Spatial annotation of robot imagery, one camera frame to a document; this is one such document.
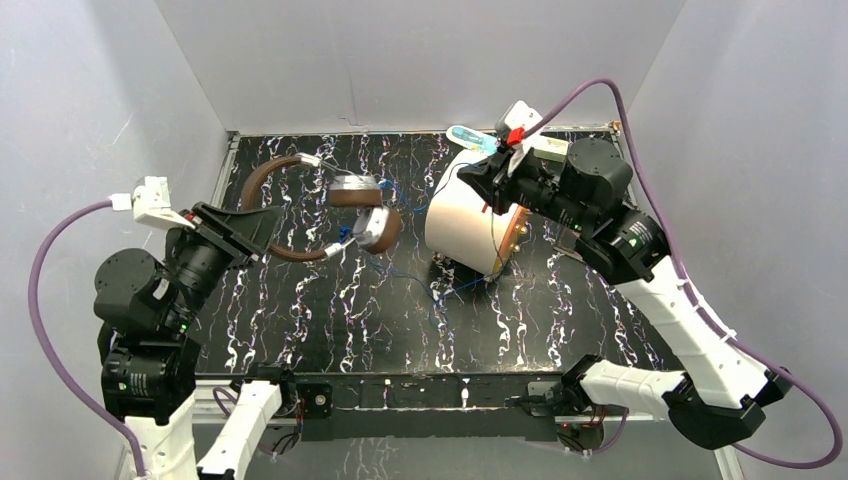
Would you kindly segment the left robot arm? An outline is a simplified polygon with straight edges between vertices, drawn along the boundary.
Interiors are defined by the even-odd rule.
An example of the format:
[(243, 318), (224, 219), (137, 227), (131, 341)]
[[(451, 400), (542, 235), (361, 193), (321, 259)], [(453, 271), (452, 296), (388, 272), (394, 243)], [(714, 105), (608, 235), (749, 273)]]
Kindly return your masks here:
[(136, 437), (141, 479), (241, 479), (272, 417), (294, 411), (299, 391), (278, 363), (248, 369), (235, 407), (205, 456), (193, 435), (195, 367), (189, 336), (224, 275), (258, 262), (282, 219), (278, 207), (228, 211), (197, 203), (181, 211), (157, 259), (121, 250), (98, 269), (95, 315), (115, 334), (104, 355), (106, 410)]

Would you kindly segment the brown silver headphones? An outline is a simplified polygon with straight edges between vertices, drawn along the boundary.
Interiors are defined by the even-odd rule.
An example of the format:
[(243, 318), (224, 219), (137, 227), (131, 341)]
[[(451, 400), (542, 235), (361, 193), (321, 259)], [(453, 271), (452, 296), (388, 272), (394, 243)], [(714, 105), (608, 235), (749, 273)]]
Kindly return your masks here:
[(380, 255), (395, 246), (403, 230), (398, 208), (385, 203), (381, 182), (373, 175), (354, 173), (320, 159), (313, 154), (296, 153), (272, 158), (254, 169), (240, 193), (244, 210), (262, 207), (263, 186), (277, 174), (298, 167), (334, 172), (323, 186), (322, 207), (327, 220), (347, 220), (349, 226), (338, 240), (312, 250), (296, 250), (272, 244), (268, 253), (290, 263), (328, 260), (351, 245), (370, 255)]

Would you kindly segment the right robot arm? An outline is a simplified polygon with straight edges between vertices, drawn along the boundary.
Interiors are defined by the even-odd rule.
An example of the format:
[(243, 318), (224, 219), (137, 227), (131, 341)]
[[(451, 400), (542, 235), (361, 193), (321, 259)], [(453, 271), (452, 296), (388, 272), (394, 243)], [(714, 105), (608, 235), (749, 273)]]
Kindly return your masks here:
[(519, 152), (501, 147), (457, 176), (496, 214), (520, 205), (575, 231), (577, 254), (648, 319), (682, 365), (654, 371), (586, 355), (547, 391), (546, 403), (577, 414), (606, 405), (648, 413), (709, 450), (751, 437), (765, 421), (764, 407), (782, 399), (789, 383), (700, 317), (664, 231), (626, 202), (633, 171), (619, 150), (581, 139), (568, 148), (560, 172), (533, 150), (513, 164)]

